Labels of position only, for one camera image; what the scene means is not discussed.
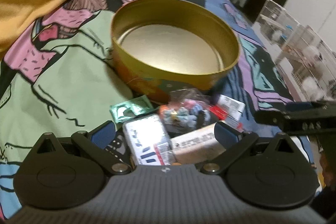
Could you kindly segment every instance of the white fur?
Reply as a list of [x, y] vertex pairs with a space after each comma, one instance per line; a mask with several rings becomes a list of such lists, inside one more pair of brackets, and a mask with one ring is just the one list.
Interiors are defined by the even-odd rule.
[[303, 80], [301, 86], [307, 94], [309, 100], [317, 101], [324, 98], [323, 90], [321, 90], [313, 77], [308, 76], [305, 80]]
[[272, 34], [272, 41], [277, 42], [279, 41], [280, 37], [282, 36], [282, 30], [277, 30]]

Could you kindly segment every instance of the gold tin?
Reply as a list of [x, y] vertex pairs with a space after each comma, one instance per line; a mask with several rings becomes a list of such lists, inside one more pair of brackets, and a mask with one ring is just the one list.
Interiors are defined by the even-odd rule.
[[[145, 54], [151, 54], [149, 48], [139, 48], [131, 55], [125, 50], [127, 47], [123, 47], [123, 41], [130, 32], [147, 25], [169, 25], [184, 29], [200, 38], [197, 43], [195, 41], [196, 45], [203, 47], [200, 41], [204, 41], [211, 50], [204, 50], [201, 60], [199, 56], [193, 60], [186, 50], [181, 52], [174, 45], [169, 51], [166, 45], [162, 47], [161, 55], [157, 52], [152, 55], [149, 65], [140, 60], [144, 60]], [[135, 0], [128, 3], [114, 15], [112, 42], [114, 65], [119, 77], [134, 91], [162, 103], [167, 103], [172, 90], [192, 87], [201, 91], [209, 90], [236, 65], [240, 52], [235, 34], [224, 21], [205, 8], [183, 0]], [[158, 38], [157, 42], [162, 43], [162, 39]], [[185, 73], [183, 69], [184, 73], [179, 73], [178, 66], [163, 66], [163, 60], [170, 64], [169, 56], [173, 54], [181, 57], [185, 55], [186, 60], [191, 60], [191, 68], [195, 64], [198, 68], [199, 64], [204, 64], [209, 72], [191, 69], [192, 73]]]

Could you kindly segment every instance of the candy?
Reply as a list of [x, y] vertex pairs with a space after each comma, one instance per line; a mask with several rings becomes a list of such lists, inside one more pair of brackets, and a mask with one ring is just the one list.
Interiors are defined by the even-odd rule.
[[198, 127], [205, 126], [211, 119], [209, 110], [201, 110], [197, 117]]
[[160, 108], [159, 108], [159, 114], [160, 114], [160, 116], [163, 115], [163, 112], [165, 110], [169, 110], [168, 106], [167, 105], [161, 105]]
[[180, 107], [177, 110], [177, 115], [178, 116], [187, 116], [187, 115], [189, 115], [189, 110], [187, 110], [185, 107]]
[[192, 115], [198, 115], [198, 113], [203, 110], [203, 107], [200, 104], [196, 104], [193, 106], [193, 108], [190, 110], [190, 113]]
[[179, 124], [182, 127], [186, 127], [189, 122], [189, 116], [178, 116]]
[[191, 109], [194, 105], [196, 105], [197, 102], [195, 100], [188, 100], [188, 99], [185, 99], [183, 101], [183, 105], [185, 108], [187, 109]]
[[153, 106], [146, 95], [110, 106], [110, 112], [115, 123], [125, 122], [134, 117], [151, 112]]
[[163, 121], [165, 124], [173, 124], [173, 119], [170, 116], [164, 117]]
[[167, 118], [167, 117], [170, 117], [171, 116], [171, 110], [170, 109], [165, 109], [162, 111], [162, 117], [163, 118]]
[[173, 119], [173, 120], [177, 120], [177, 112], [175, 110], [172, 110], [170, 112], [170, 117]]
[[196, 124], [197, 124], [197, 121], [191, 120], [191, 121], [188, 122], [188, 127], [194, 128], [196, 126]]
[[189, 121], [197, 121], [197, 116], [189, 115]]

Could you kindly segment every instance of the wire rack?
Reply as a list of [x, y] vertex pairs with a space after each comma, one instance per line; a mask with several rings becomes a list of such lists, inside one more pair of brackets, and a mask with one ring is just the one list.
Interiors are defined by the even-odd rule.
[[301, 25], [273, 0], [266, 0], [256, 23], [276, 66], [301, 100], [336, 100], [336, 53], [310, 26]]
[[287, 58], [292, 76], [307, 101], [336, 99], [336, 57], [310, 27], [297, 29], [276, 60]]
[[273, 0], [266, 0], [256, 22], [270, 44], [277, 43], [280, 47], [293, 38], [298, 28], [302, 29], [302, 25]]

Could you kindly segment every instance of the blanket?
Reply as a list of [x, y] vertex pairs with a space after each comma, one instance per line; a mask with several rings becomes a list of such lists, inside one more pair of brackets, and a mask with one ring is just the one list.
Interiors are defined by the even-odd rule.
[[[110, 120], [109, 106], [132, 98], [113, 70], [110, 24], [133, 0], [67, 0], [31, 23], [0, 63], [0, 216], [21, 205], [13, 189], [20, 163], [44, 132], [57, 137], [90, 131]], [[279, 109], [292, 96], [270, 55], [229, 0], [187, 0], [225, 20], [241, 44], [238, 64], [209, 93], [244, 102], [245, 130], [263, 137], [280, 131], [257, 124], [259, 109]], [[166, 91], [178, 86], [166, 86]], [[295, 142], [312, 162], [306, 137]]]

